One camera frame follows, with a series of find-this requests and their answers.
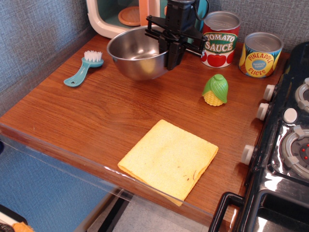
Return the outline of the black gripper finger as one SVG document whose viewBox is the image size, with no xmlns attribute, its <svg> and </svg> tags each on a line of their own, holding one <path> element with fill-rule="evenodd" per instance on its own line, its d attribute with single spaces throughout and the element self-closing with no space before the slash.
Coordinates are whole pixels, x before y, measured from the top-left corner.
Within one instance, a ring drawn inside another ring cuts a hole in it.
<svg viewBox="0 0 309 232">
<path fill-rule="evenodd" d="M 185 52 L 185 47 L 181 43 L 171 43 L 168 52 L 168 62 L 167 69 L 169 71 L 173 70 L 178 66 L 183 58 Z"/>
<path fill-rule="evenodd" d="M 164 37 L 159 37 L 159 53 L 165 53 L 169 50 L 169 42 Z"/>
</svg>

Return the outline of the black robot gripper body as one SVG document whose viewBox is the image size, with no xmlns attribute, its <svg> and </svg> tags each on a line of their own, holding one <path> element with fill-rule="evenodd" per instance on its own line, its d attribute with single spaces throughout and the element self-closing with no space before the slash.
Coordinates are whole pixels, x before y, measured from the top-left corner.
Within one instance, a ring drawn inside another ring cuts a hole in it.
<svg viewBox="0 0 309 232">
<path fill-rule="evenodd" d="M 199 6 L 198 0 L 168 0 L 164 17 L 146 17 L 146 35 L 157 40 L 164 37 L 169 46 L 174 42 L 181 43 L 185 51 L 201 55 L 207 38 L 196 23 L 206 18 L 208 7 L 203 6 L 203 13 L 200 14 Z"/>
</svg>

